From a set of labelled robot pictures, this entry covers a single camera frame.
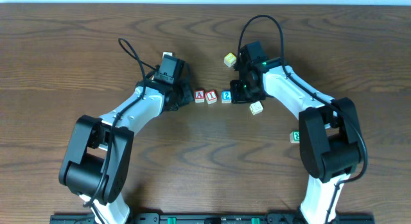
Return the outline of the red letter A block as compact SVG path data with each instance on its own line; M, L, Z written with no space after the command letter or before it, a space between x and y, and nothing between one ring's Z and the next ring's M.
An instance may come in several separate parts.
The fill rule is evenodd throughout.
M195 91L195 102L196 103L203 103L205 101L205 91L204 90L196 90Z

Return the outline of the blue number 2 block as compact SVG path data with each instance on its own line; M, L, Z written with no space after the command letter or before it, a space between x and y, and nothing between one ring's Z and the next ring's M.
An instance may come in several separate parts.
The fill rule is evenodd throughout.
M231 103L232 101L231 92L229 90L222 91L221 99L222 99L222 103Z

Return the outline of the red letter I block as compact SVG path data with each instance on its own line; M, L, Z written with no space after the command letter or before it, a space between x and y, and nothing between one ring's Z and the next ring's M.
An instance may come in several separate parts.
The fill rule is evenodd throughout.
M210 90L205 93L205 100L208 104L216 103L218 101L217 93L215 90Z

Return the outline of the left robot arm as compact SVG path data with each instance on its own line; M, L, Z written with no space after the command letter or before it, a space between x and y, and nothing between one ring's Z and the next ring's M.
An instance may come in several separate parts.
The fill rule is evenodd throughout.
M131 97L100 117L76 121L58 174L59 182L89 207L96 223L128 223L130 207L121 191L133 140L153 118L193 101L189 80L172 84L146 79Z

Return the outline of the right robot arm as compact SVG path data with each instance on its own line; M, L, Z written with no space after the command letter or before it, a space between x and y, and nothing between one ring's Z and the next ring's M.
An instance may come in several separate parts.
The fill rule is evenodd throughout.
M343 186L354 182L359 163L367 164L367 148L354 103L335 99L300 78L282 58L246 58L234 66L233 103L256 103L267 96L280 101L299 122L299 151L309 174L306 195L293 220L302 223L354 222L339 216L336 206Z

